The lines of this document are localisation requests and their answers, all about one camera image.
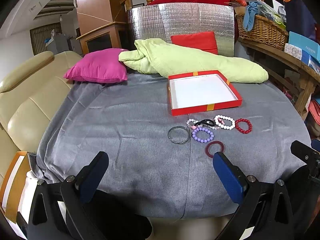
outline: basket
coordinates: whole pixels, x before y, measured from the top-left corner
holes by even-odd
[[[284,50],[284,45],[288,42],[289,34],[281,29],[276,23],[267,18],[256,15],[251,31],[246,32],[243,28],[244,14],[236,14],[239,28],[239,37],[249,41],[255,41],[279,50]]]

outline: beige leather sofa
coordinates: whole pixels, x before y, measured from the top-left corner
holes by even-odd
[[[63,78],[82,57],[72,51],[33,56],[0,83],[0,186],[19,150],[36,152],[72,82]]]

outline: pink pillow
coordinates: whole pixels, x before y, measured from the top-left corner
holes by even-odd
[[[126,49],[104,49],[88,53],[63,76],[75,81],[117,83],[127,80],[127,69],[119,62]]]

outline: dark red bangle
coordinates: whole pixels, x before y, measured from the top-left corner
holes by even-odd
[[[209,143],[209,144],[207,145],[207,147],[205,148],[205,154],[206,154],[209,158],[213,158],[213,155],[211,155],[211,154],[209,153],[209,147],[210,147],[212,144],[219,144],[219,145],[221,146],[221,150],[220,150],[220,151],[221,151],[221,152],[224,151],[224,145],[223,145],[222,142],[220,142],[220,141],[213,141],[213,142]]]
[[[248,127],[249,127],[248,130],[243,130],[243,129],[241,129],[241,128],[239,127],[239,125],[238,125],[238,123],[240,123],[240,122],[246,122],[247,125],[248,125]],[[249,133],[249,132],[252,131],[252,124],[250,123],[250,121],[249,121],[248,119],[240,118],[240,119],[236,120],[235,124],[236,124],[236,129],[237,129],[240,133],[247,134],[247,133]]]

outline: screw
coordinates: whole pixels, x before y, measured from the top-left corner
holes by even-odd
[[[283,185],[284,185],[284,181],[283,181],[282,179],[278,179],[277,182],[278,182],[278,184],[279,184],[280,186],[283,186]]]
[[[67,182],[73,182],[74,180],[75,180],[75,176],[73,176],[73,175],[70,175],[70,176],[68,176],[67,178],[66,178],[66,181]]]
[[[38,185],[38,186],[40,186],[42,183],[44,183],[44,179],[39,179],[39,180],[37,181],[37,185]]]
[[[249,176],[247,177],[247,179],[248,179],[248,181],[250,181],[250,182],[255,182],[255,181],[256,181],[256,178],[255,178],[255,176],[253,176],[253,175],[249,175]]]

